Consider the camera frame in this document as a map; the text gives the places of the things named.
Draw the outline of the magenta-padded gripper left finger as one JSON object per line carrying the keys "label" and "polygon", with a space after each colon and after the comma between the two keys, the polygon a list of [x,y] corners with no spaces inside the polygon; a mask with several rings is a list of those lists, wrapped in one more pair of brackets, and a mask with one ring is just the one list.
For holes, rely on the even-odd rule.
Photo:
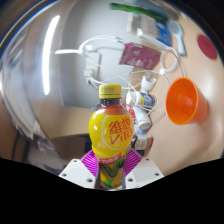
{"label": "magenta-padded gripper left finger", "polygon": [[95,189],[98,186],[98,161],[93,151],[81,159],[72,159],[59,176],[83,188]]}

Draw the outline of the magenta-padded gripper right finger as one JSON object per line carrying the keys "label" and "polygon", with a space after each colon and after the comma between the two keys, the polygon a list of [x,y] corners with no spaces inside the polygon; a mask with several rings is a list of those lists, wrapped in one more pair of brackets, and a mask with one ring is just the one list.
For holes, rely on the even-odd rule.
{"label": "magenta-padded gripper right finger", "polygon": [[124,189],[140,188],[163,177],[152,159],[142,157],[134,149],[129,151],[124,163]]}

